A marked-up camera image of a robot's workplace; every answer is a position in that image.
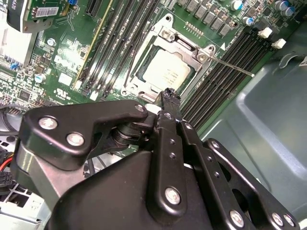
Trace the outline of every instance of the capacitor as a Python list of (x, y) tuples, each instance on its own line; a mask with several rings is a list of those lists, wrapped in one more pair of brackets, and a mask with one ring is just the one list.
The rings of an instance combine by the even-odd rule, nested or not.
[(46, 80), (46, 75), (43, 73), (39, 73), (35, 75), (34, 80), (38, 84), (43, 83)]
[(56, 46), (56, 45), (57, 45), (56, 40), (54, 40), (53, 38), (49, 38), (49, 39), (47, 40), (47, 44), (48, 44), (49, 46)]
[(249, 18), (249, 17), (244, 17), (243, 18), (243, 23), (247, 26), (251, 26), (254, 22), (254, 19), (253, 18)]
[(281, 12), (282, 16), (285, 17), (291, 17), (295, 12), (295, 8), (294, 7), (288, 7), (285, 11)]
[(242, 7), (243, 7), (243, 3), (242, 3), (242, 1), (240, 1), (240, 0), (232, 1), (231, 4), (230, 4), (230, 8), (231, 8), (233, 11), (240, 10), (240, 9), (242, 9)]
[(285, 11), (288, 8), (289, 3), (287, 1), (277, 1), (275, 2), (274, 8), (277, 11)]

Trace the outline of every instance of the gray plastic panel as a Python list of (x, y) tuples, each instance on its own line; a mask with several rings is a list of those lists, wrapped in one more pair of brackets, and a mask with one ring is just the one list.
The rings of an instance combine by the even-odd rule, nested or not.
[[(307, 53), (307, 24), (279, 54)], [(297, 218), (307, 218), (307, 67), (265, 65), (201, 135), (219, 140)]]

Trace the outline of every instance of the mounting hole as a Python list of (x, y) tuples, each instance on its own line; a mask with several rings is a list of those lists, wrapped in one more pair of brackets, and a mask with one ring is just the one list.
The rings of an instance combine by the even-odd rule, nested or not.
[(169, 155), (170, 158), (175, 159), (176, 158), (176, 154), (174, 154), (173, 152), (171, 152), (171, 154)]
[(170, 139), (170, 140), (169, 140), (169, 143), (170, 143), (171, 145), (174, 145), (176, 142), (175, 142), (175, 140)]
[(237, 28), (239, 26), (239, 23), (235, 22), (234, 23), (234, 28)]
[(218, 172), (215, 172), (214, 175), (216, 176), (216, 178), (220, 178), (220, 174)]
[(173, 119), (173, 117), (170, 113), (165, 113), (164, 116), (166, 116), (170, 120)]

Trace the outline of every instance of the chip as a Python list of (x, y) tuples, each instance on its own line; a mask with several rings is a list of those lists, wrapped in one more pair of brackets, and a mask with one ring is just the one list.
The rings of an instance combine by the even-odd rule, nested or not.
[(205, 13), (207, 12), (206, 8), (204, 8), (203, 6), (201, 6), (195, 13), (195, 17), (197, 18), (202, 18)]
[(263, 15), (264, 16), (269, 16), (271, 13), (271, 10), (269, 8), (266, 8), (264, 11), (263, 11)]
[(203, 19), (203, 22), (206, 23), (206, 24), (210, 24), (213, 21), (214, 18), (215, 18), (214, 13), (209, 12), (207, 14), (207, 16)]
[(256, 10), (255, 10), (255, 8), (253, 8), (253, 7), (251, 7), (247, 12), (246, 12), (246, 15), (248, 16), (248, 17), (254, 17), (254, 15), (256, 14)]
[(283, 26), (283, 20), (282, 19), (279, 19), (276, 23), (275, 23), (276, 26), (278, 27), (282, 27)]
[(219, 34), (221, 36), (225, 36), (229, 32), (230, 29), (231, 27), (229, 25), (223, 25), (222, 28), (220, 29)]
[(190, 71), (190, 67), (180, 57), (160, 49), (150, 62), (143, 79), (160, 90), (177, 90)]
[(257, 8), (257, 7), (259, 7), (259, 6), (260, 6), (260, 2), (257, 1), (257, 2), (255, 3), (254, 7)]
[(224, 11), (220, 11), (219, 14), (217, 15), (219, 18), (222, 18), (225, 15)]
[(194, 12), (196, 7), (198, 6), (198, 1), (192, 0), (186, 7), (186, 10), (189, 12)]
[(214, 23), (211, 25), (211, 28), (214, 30), (218, 30), (221, 25), (223, 24), (223, 21), (219, 18), (215, 19)]
[(217, 8), (217, 6), (213, 4), (212, 7), (210, 8), (210, 11), (214, 12), (216, 8)]
[(31, 94), (29, 92), (26, 92), (24, 90), (20, 90), (18, 98), (27, 102), (30, 99), (30, 95)]

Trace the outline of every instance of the black metal bracket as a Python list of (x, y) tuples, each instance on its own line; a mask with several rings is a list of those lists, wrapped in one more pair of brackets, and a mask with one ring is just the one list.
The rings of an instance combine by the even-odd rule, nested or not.
[[(200, 226), (227, 230), (299, 229), (289, 211), (221, 143), (214, 139), (202, 143), (195, 129), (182, 120), (180, 98), (172, 89), (161, 92), (155, 103), (161, 107), (158, 114), (133, 100), (38, 108), (25, 114), (20, 129), (23, 149), (17, 149), (16, 155), (29, 152), (57, 167), (57, 173), (76, 172), (88, 158), (123, 150), (130, 144), (139, 146), (138, 152), (70, 188), (56, 204), (51, 226), (59, 225), (60, 217), (56, 213), (81, 219), (88, 204), (98, 208), (80, 225), (87, 226), (88, 221), (94, 226), (91, 229), (99, 229), (93, 221), (104, 218), (92, 216), (106, 209), (114, 215), (125, 215), (111, 208), (116, 205), (120, 209), (122, 201), (117, 203), (118, 196), (108, 190), (122, 186), (125, 191), (120, 195), (128, 194), (125, 205), (133, 206), (134, 211), (139, 208), (138, 212), (142, 210), (142, 213), (146, 210), (143, 215), (126, 213), (134, 219), (119, 220), (123, 225), (136, 226), (135, 229), (147, 225), (148, 229), (183, 229), (186, 225), (195, 229)], [(46, 117), (56, 121), (56, 127), (43, 128), (40, 120)], [(83, 143), (71, 145), (67, 140), (71, 133), (81, 136)], [(141, 164), (142, 175), (131, 168), (136, 167), (136, 161)], [(118, 180), (115, 187), (112, 176)], [(76, 198), (79, 201), (82, 197), (86, 197), (86, 202), (76, 204)], [(189, 204), (191, 200), (195, 209)], [(205, 211), (201, 211), (200, 204), (205, 206)], [(109, 226), (114, 224), (107, 217), (103, 221)], [(72, 226), (65, 222), (60, 229), (74, 229)]]

